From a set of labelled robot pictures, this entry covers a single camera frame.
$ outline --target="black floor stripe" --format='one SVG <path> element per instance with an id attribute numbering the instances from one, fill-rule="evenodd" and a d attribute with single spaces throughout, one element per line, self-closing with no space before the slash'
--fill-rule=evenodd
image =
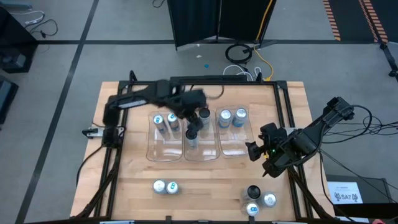
<path id="1" fill-rule="evenodd" d="M 237 40 L 201 40 L 192 44 L 235 44 Z M 63 45 L 79 44 L 80 40 L 40 40 L 39 44 Z M 84 40 L 90 45 L 158 45 L 174 44 L 174 40 Z M 374 44 L 372 40 L 264 40 L 262 46 L 273 44 Z"/>
<path id="2" fill-rule="evenodd" d="M 94 14 L 95 14 L 95 11 L 96 11 L 96 8 L 97 8 L 97 5 L 98 5 L 98 1 L 99 0 L 94 0 L 93 1 L 93 5 L 91 6 L 90 13 L 88 14 L 88 18 L 87 18 L 87 21 L 86 21 L 85 28 L 83 30 L 83 33 L 81 34 L 81 37 L 80 37 L 80 43 L 79 43 L 79 45 L 78 45 L 78 47 L 76 49 L 75 56 L 73 57 L 73 60 L 72 60 L 72 64 L 70 65 L 68 76 L 67 76 L 67 78 L 65 80 L 65 83 L 63 85 L 62 92 L 61 92 L 60 98 L 59 98 L 58 103 L 57 103 L 57 107 L 55 108 L 55 112 L 54 112 L 54 115 L 52 117 L 49 130 L 47 131 L 47 135 L 45 137 L 44 144 L 43 144 L 42 150 L 40 152 L 39 159 L 37 160 L 35 169 L 33 171 L 32 178 L 30 179 L 29 186 L 28 186 L 27 191 L 25 193 L 24 200 L 22 201 L 22 205 L 21 205 L 21 207 L 19 209 L 19 212 L 18 212 L 18 216 L 17 216 L 17 219 L 16 219 L 16 223 L 18 223 L 18 224 L 19 223 L 23 223 L 25 221 L 25 218 L 26 218 L 30 203 L 31 203 L 32 198 L 34 196 L 37 183 L 39 182 L 40 175 L 41 175 L 42 170 L 43 170 L 45 159 L 47 158 L 47 154 L 49 152 L 50 145 L 51 145 L 52 139 L 54 137 L 54 133 L 55 133 L 55 130 L 57 128 L 57 124 L 58 124 L 58 121 L 60 119 L 61 112 L 62 112 L 63 106 L 65 104 L 65 100 L 67 99 L 68 91 L 69 91 L 70 85 L 72 83 L 72 79 L 73 79 L 73 76 L 75 74 L 75 70 L 76 70 L 77 64 L 79 62 L 81 51 L 83 50 L 84 40 L 87 38 L 87 34 L 88 34 L 89 29 L 90 29 L 91 22 L 93 21 L 93 17 L 94 17 Z"/>

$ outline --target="yellow cable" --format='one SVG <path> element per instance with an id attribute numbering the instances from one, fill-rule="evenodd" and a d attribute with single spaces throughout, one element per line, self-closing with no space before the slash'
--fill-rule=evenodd
<path id="1" fill-rule="evenodd" d="M 259 37 L 260 37 L 262 25 L 264 24 L 264 20 L 266 19 L 268 10 L 269 10 L 269 8 L 271 7 L 271 3 L 272 3 L 272 0 L 269 1 L 269 4 L 268 4 L 267 9 L 266 9 L 266 12 L 264 13 L 264 15 L 263 15 L 263 17 L 262 17 L 262 21 L 261 21 L 261 25 L 260 25 L 260 30 L 259 30 L 259 33 L 257 34 L 256 40 L 258 40 Z"/>
<path id="2" fill-rule="evenodd" d="M 269 62 L 267 62 L 266 60 L 263 59 L 263 57 L 261 57 L 260 53 L 256 50 L 256 46 L 254 46 L 253 49 L 258 54 L 258 56 L 261 58 L 261 60 L 263 62 L 265 62 L 271 68 L 271 75 L 264 79 L 265 81 L 271 81 L 271 78 L 274 75 L 274 68 L 272 68 L 272 65 Z"/>

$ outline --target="can lid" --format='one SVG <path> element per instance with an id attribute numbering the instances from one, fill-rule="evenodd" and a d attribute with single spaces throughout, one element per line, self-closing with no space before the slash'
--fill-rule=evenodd
<path id="1" fill-rule="evenodd" d="M 154 123 L 155 124 L 160 124 L 161 122 L 163 122 L 163 117 L 161 115 L 154 116 Z"/>
<path id="2" fill-rule="evenodd" d="M 207 108 L 202 108 L 199 110 L 199 117 L 208 118 L 210 116 L 210 110 Z"/>
<path id="3" fill-rule="evenodd" d="M 169 194 L 175 194 L 178 192 L 178 184 L 176 182 L 170 182 L 167 184 L 167 192 Z"/>
<path id="4" fill-rule="evenodd" d="M 246 212 L 250 216 L 255 216 L 259 213 L 259 206 L 256 203 L 248 203 L 246 205 Z"/>
<path id="5" fill-rule="evenodd" d="M 239 108 L 236 110 L 236 116 L 238 116 L 239 118 L 245 118 L 247 114 L 248 113 L 243 108 Z"/>
<path id="6" fill-rule="evenodd" d="M 231 117 L 231 112 L 229 110 L 223 110 L 220 116 L 224 119 L 229 119 Z"/>
<path id="7" fill-rule="evenodd" d="M 167 116 L 167 120 L 170 122 L 176 121 L 177 120 L 177 116 L 175 116 L 174 114 L 169 114 Z"/>
<path id="8" fill-rule="evenodd" d="M 264 194 L 263 201 L 268 207 L 273 207 L 276 205 L 276 196 L 271 192 L 267 192 Z"/>
<path id="9" fill-rule="evenodd" d="M 163 180 L 155 180 L 154 190 L 156 192 L 161 192 L 166 188 L 166 183 Z"/>
<path id="10" fill-rule="evenodd" d="M 256 185 L 248 187 L 248 196 L 253 199 L 257 199 L 261 196 L 260 188 Z"/>

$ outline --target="clear plastic bin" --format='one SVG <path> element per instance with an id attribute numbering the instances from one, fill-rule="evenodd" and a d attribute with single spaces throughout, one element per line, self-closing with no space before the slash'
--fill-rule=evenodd
<path id="1" fill-rule="evenodd" d="M 169 111 L 154 111 L 149 114 L 148 150 L 147 159 L 156 162 L 178 161 L 182 157 L 182 133 L 181 120 L 178 119 L 180 129 L 172 131 L 167 116 Z M 154 124 L 154 116 L 162 115 L 167 131 L 162 134 Z"/>
<path id="2" fill-rule="evenodd" d="M 184 123 L 184 158 L 187 161 L 204 162 L 217 159 L 220 156 L 220 149 L 218 148 L 218 137 L 216 128 L 215 112 L 210 110 L 210 121 L 204 125 L 197 136 L 196 147 L 192 147 L 188 139 L 185 137 L 188 122 Z"/>
<path id="3" fill-rule="evenodd" d="M 235 127 L 232 120 L 234 119 L 235 113 L 238 109 L 243 108 L 246 110 L 246 121 L 241 127 Z M 231 122 L 227 128 L 222 128 L 219 124 L 220 113 L 223 110 L 229 110 L 231 112 Z M 248 154 L 248 149 L 245 142 L 253 142 L 253 132 L 249 120 L 249 110 L 247 106 L 235 105 L 235 106 L 224 106 L 217 108 L 216 110 L 216 127 L 218 130 L 218 140 L 220 142 L 220 148 L 223 155 L 226 157 L 245 156 Z"/>

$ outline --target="black cap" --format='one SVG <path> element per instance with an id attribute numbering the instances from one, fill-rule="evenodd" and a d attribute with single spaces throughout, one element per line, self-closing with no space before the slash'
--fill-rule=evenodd
<path id="1" fill-rule="evenodd" d="M 187 137 L 187 139 L 189 140 L 194 140 L 195 138 L 197 138 L 198 134 L 193 132 L 193 131 L 187 131 L 185 132 L 185 137 Z"/>
<path id="2" fill-rule="evenodd" d="M 202 108 L 199 110 L 199 117 L 208 118 L 210 116 L 210 110 L 207 108 Z"/>
<path id="3" fill-rule="evenodd" d="M 252 199 L 257 199 L 261 195 L 260 188 L 256 185 L 252 185 L 248 188 L 248 196 Z"/>

